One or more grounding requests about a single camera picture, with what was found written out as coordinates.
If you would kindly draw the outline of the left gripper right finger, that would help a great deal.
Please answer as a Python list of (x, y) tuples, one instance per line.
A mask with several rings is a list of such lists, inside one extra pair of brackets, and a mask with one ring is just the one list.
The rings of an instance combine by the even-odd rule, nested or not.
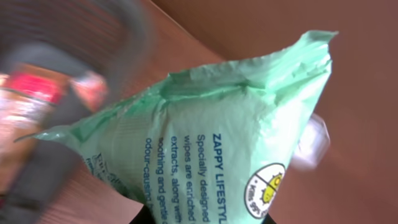
[(273, 220), (273, 218), (267, 214), (262, 222), (262, 224), (276, 224), (276, 222)]

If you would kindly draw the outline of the small orange snack packet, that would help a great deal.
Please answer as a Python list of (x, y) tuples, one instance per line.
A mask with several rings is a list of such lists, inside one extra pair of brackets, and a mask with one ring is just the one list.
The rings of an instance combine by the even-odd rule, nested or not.
[(77, 97), (92, 112), (100, 109), (108, 94), (106, 80), (92, 71), (84, 73), (81, 77), (70, 79), (70, 85)]

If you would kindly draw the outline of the orange pasta packet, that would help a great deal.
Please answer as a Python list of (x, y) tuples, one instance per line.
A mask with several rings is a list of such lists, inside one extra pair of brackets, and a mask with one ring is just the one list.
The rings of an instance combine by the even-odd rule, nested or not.
[(32, 135), (68, 92), (70, 77), (20, 63), (1, 74), (1, 195), (5, 195), (36, 144)]

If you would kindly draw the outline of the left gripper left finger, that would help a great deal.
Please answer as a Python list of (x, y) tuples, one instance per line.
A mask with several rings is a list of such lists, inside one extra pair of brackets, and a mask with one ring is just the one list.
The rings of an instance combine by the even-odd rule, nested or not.
[(150, 209), (144, 205), (129, 224), (154, 224), (154, 218)]

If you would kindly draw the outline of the teal wet wipes packet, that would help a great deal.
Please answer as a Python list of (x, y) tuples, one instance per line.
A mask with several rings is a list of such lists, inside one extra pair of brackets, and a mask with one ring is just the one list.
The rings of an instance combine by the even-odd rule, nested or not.
[(77, 152), (158, 223), (262, 223), (331, 75), (332, 31), (281, 51), (170, 73), (37, 135)]

